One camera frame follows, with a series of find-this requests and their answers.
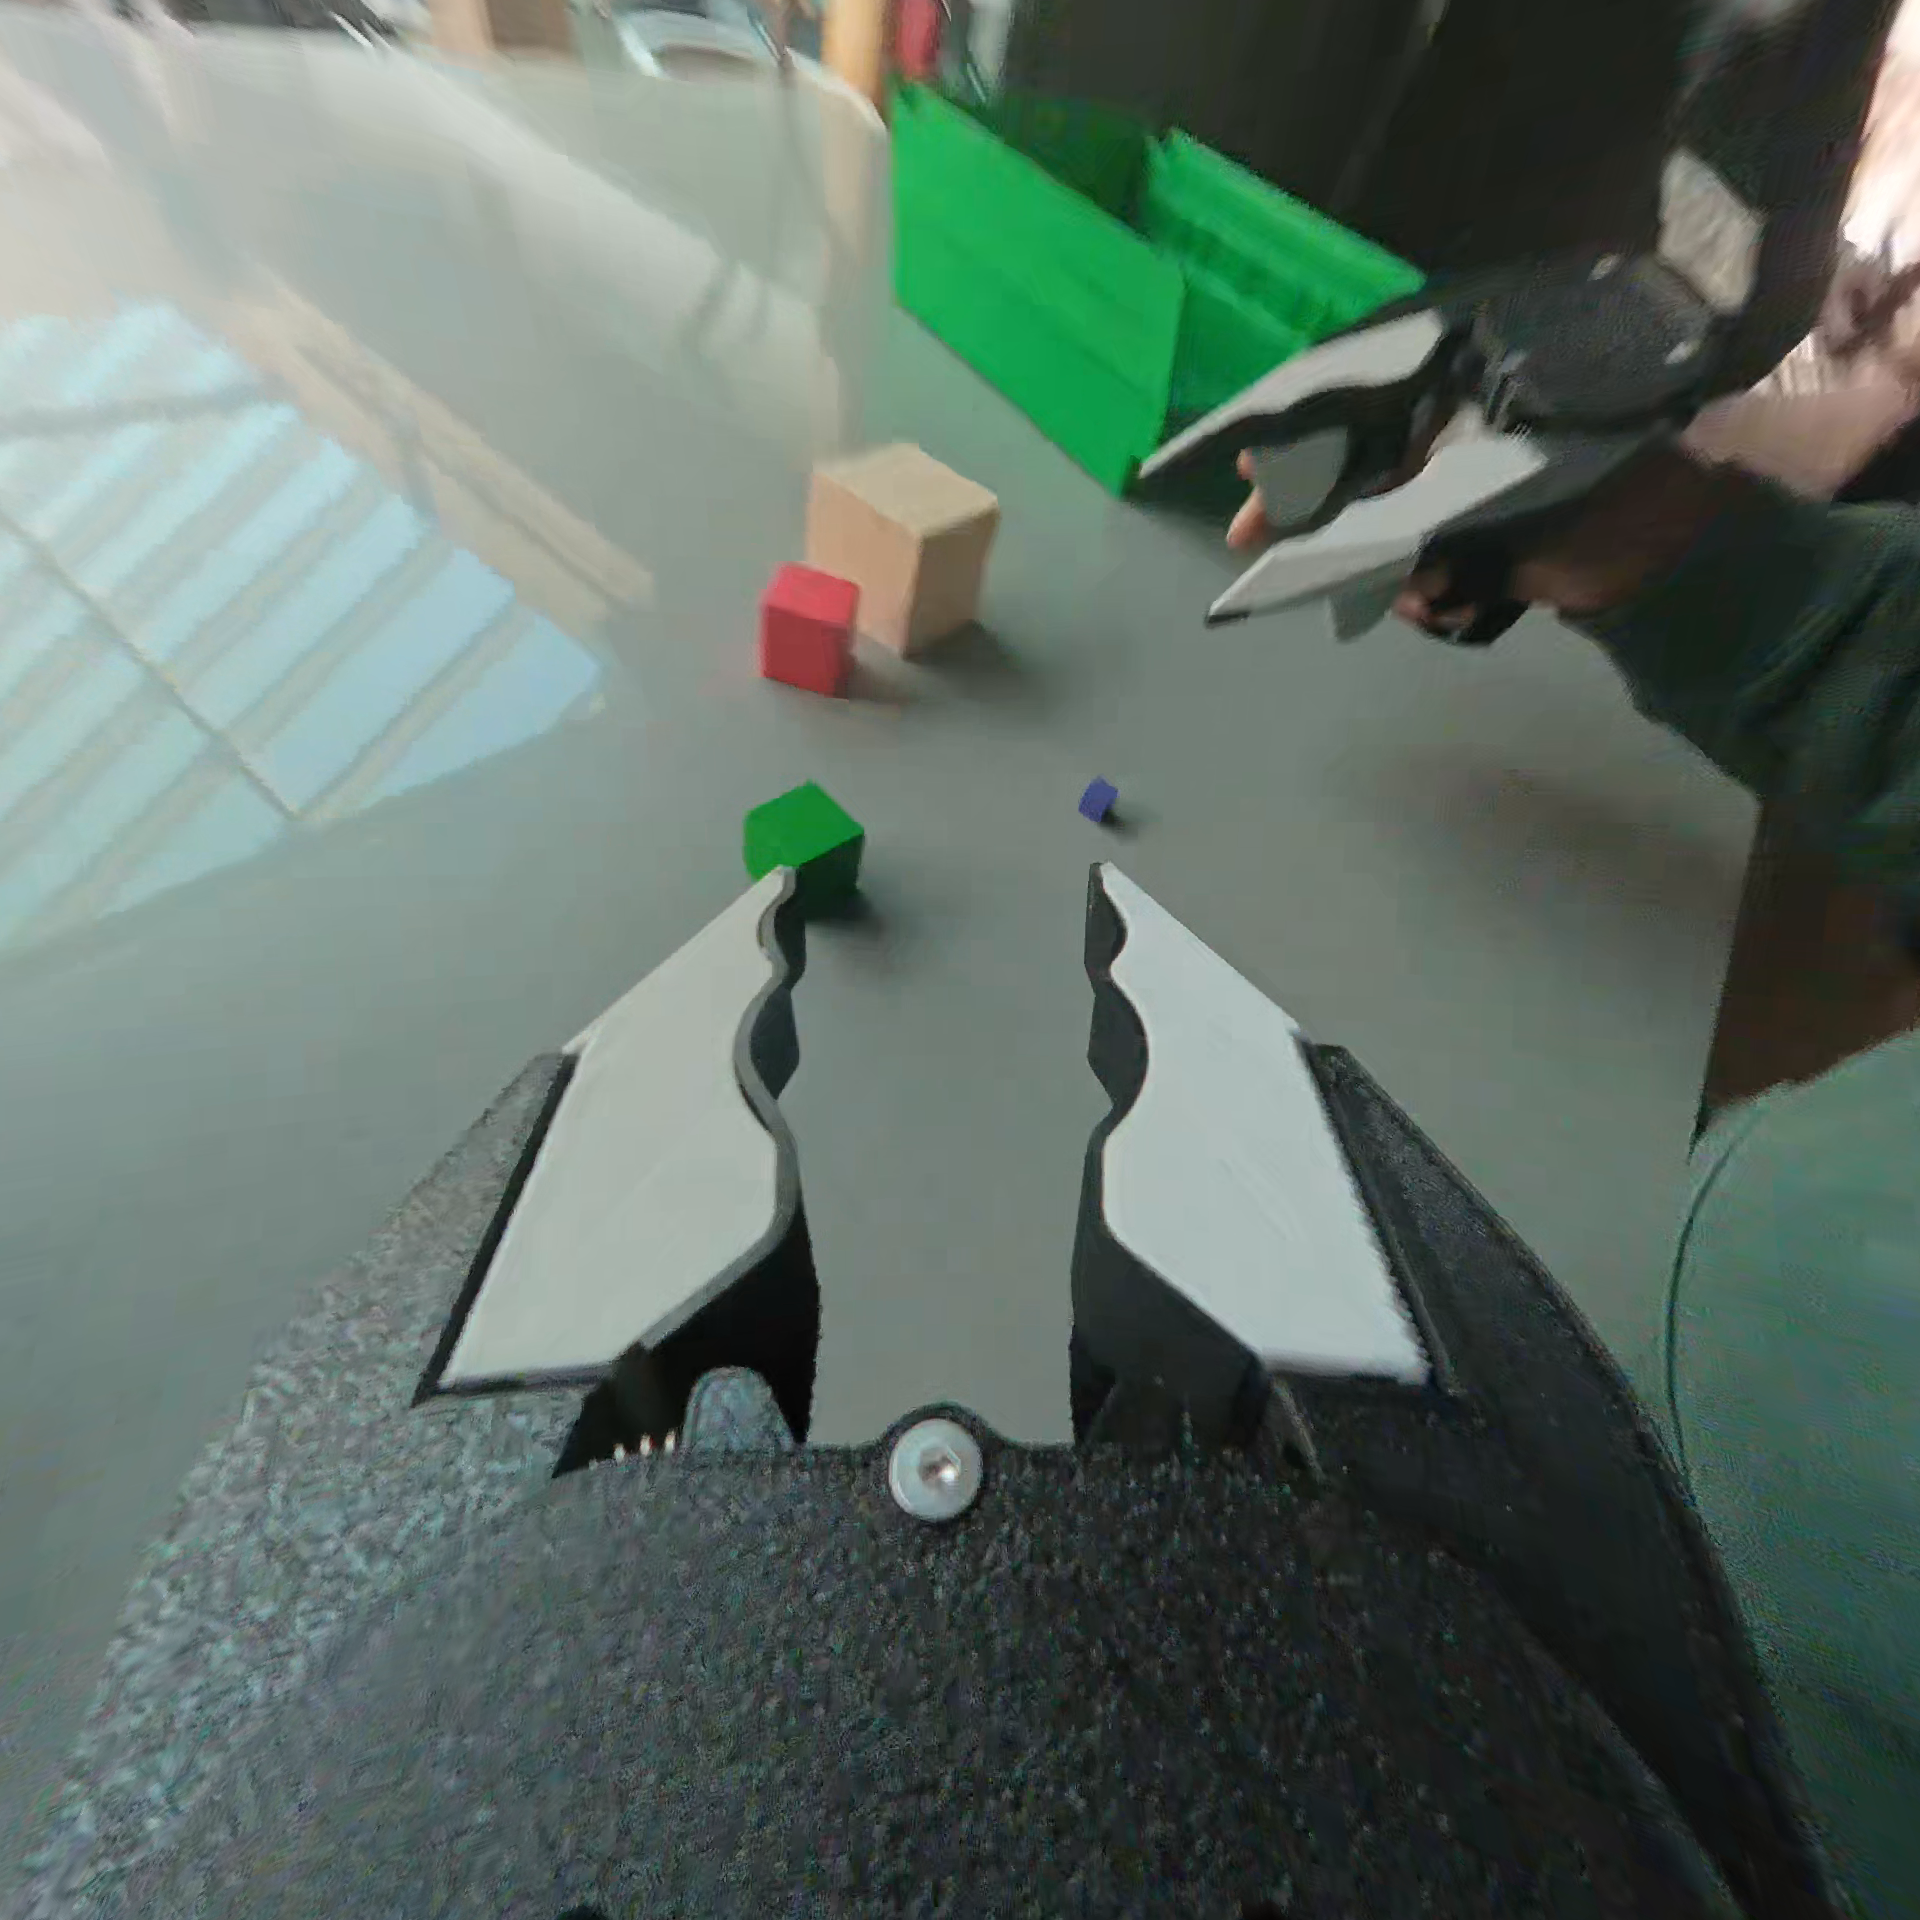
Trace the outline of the red wooden cube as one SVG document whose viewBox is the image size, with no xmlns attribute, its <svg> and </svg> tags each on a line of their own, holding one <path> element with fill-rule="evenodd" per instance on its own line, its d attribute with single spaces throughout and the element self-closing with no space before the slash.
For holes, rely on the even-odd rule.
<svg viewBox="0 0 1920 1920">
<path fill-rule="evenodd" d="M 860 587 L 803 563 L 776 570 L 760 600 L 757 670 L 764 682 L 838 699 L 848 694 Z"/>
</svg>

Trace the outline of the small dark green wooden cube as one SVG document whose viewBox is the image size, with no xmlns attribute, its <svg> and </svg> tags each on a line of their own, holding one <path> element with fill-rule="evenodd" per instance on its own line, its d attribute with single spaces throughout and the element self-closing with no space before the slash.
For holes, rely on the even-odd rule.
<svg viewBox="0 0 1920 1920">
<path fill-rule="evenodd" d="M 817 782 L 803 782 L 744 816 L 740 855 L 750 881 L 790 872 L 803 910 L 836 918 L 858 899 L 867 828 Z"/>
</svg>

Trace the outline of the wooden pillar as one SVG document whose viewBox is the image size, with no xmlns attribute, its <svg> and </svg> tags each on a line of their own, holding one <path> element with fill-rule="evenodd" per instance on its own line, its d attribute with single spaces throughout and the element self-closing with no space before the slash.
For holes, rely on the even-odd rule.
<svg viewBox="0 0 1920 1920">
<path fill-rule="evenodd" d="M 896 2 L 822 2 L 821 62 L 884 115 L 893 72 Z"/>
</svg>

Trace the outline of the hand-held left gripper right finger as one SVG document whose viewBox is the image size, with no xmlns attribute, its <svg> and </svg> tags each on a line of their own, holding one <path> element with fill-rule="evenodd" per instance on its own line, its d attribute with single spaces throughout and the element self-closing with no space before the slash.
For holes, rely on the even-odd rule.
<svg viewBox="0 0 1920 1920">
<path fill-rule="evenodd" d="M 1300 1024 L 1117 864 L 1088 874 L 1094 1122 L 1073 1240 L 1080 1444 L 1152 1401 L 1243 1449 L 1278 1386 L 1428 1386 L 1428 1336 Z"/>
</svg>

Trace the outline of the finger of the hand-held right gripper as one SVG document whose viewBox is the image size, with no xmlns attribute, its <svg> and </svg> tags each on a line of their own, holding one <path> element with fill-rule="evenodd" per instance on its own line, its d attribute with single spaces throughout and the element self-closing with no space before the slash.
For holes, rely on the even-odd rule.
<svg viewBox="0 0 1920 1920">
<path fill-rule="evenodd" d="M 1145 458 L 1144 497 L 1188 497 L 1249 462 L 1275 531 L 1309 531 L 1381 492 L 1426 444 L 1449 383 L 1449 323 L 1419 307 L 1352 328 L 1259 375 Z"/>
<path fill-rule="evenodd" d="M 1557 467 L 1542 440 L 1446 433 L 1397 484 L 1341 494 L 1346 452 L 1345 433 L 1241 452 L 1267 544 L 1206 608 L 1210 630 L 1321 608 L 1333 638 L 1358 640 L 1387 619 L 1428 546 L 1509 512 Z"/>
</svg>

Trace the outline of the green plastic bin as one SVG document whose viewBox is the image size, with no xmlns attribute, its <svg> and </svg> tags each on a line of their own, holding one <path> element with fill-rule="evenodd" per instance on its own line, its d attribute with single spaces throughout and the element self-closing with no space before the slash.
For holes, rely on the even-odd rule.
<svg viewBox="0 0 1920 1920">
<path fill-rule="evenodd" d="M 1099 488 L 1419 270 L 1182 130 L 891 94 L 896 299 Z"/>
</svg>

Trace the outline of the person's right forearm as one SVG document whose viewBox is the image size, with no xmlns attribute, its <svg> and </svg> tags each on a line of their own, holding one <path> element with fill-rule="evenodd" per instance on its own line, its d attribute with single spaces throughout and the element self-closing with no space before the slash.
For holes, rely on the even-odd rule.
<svg viewBox="0 0 1920 1920">
<path fill-rule="evenodd" d="M 1789 814 L 1848 874 L 1916 892 L 1916 507 L 1723 481 L 1681 560 L 1568 624 L 1645 719 Z"/>
</svg>

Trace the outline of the person's green clothing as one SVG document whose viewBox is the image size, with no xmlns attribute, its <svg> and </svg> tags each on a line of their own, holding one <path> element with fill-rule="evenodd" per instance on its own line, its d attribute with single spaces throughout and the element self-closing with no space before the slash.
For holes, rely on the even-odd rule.
<svg viewBox="0 0 1920 1920">
<path fill-rule="evenodd" d="M 1916 1034 L 1697 1143 L 1664 1394 L 1844 1899 L 1917 1915 Z"/>
</svg>

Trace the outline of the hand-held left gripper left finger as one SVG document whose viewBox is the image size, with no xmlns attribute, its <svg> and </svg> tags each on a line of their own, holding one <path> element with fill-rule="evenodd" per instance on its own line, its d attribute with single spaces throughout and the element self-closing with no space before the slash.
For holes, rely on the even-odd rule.
<svg viewBox="0 0 1920 1920">
<path fill-rule="evenodd" d="M 818 1273 L 780 1096 L 800 1065 L 800 874 L 780 867 L 562 1051 L 417 1403 L 580 1390 L 556 1474 L 683 1435 L 760 1378 L 809 1439 Z"/>
</svg>

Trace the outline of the large plain wooden cube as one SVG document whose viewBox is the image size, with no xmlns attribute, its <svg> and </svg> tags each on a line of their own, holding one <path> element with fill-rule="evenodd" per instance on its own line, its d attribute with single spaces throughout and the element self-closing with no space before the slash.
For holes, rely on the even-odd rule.
<svg viewBox="0 0 1920 1920">
<path fill-rule="evenodd" d="M 858 587 L 858 632 L 916 658 L 977 623 L 1002 527 L 994 492 L 896 441 L 818 462 L 805 560 Z"/>
</svg>

